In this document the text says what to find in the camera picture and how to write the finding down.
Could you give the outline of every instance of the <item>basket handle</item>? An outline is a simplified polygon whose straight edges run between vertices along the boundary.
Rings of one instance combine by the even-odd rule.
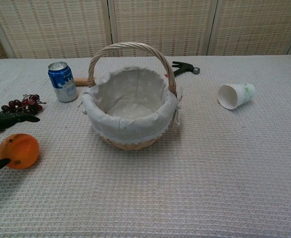
[[[100,51],[98,51],[98,53],[95,54],[95,56],[90,61],[89,70],[88,70],[88,81],[87,81],[89,87],[96,85],[95,80],[94,80],[94,69],[95,69],[95,65],[96,65],[97,61],[104,54],[106,54],[108,51],[113,51],[113,50],[121,49],[121,48],[140,49],[140,50],[144,50],[144,51],[149,52],[149,53],[153,54],[154,56],[156,56],[161,61],[161,63],[163,64],[163,66],[167,72],[168,79],[169,79],[169,90],[173,94],[176,94],[176,82],[175,82],[175,78],[174,78],[173,69],[172,69],[171,65],[169,64],[169,62],[164,57],[164,55],[160,51],[158,51],[157,49],[155,49],[151,46],[148,46],[146,44],[143,44],[143,43],[138,43],[138,42],[114,43],[114,44],[108,45],[108,46],[104,47],[103,49],[101,49]]]

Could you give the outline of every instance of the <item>white paper cup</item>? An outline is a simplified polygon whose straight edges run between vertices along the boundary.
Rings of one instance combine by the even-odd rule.
[[[232,110],[252,100],[255,94],[252,84],[225,84],[218,91],[218,101],[226,109]]]

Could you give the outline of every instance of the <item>orange fruit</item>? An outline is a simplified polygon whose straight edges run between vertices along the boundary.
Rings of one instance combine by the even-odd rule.
[[[2,141],[0,160],[9,158],[6,166],[12,169],[26,169],[33,165],[40,153],[38,141],[28,134],[14,134]]]

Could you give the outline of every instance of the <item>blue soda can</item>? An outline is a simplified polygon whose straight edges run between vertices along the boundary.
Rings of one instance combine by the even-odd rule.
[[[60,102],[70,102],[78,97],[73,74],[67,63],[60,61],[50,64],[48,75]]]

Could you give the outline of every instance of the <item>white floral fabric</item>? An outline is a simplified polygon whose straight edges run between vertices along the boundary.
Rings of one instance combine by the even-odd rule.
[[[168,80],[141,67],[124,67],[96,79],[82,94],[93,128],[121,144],[158,138],[178,110],[178,99]]]

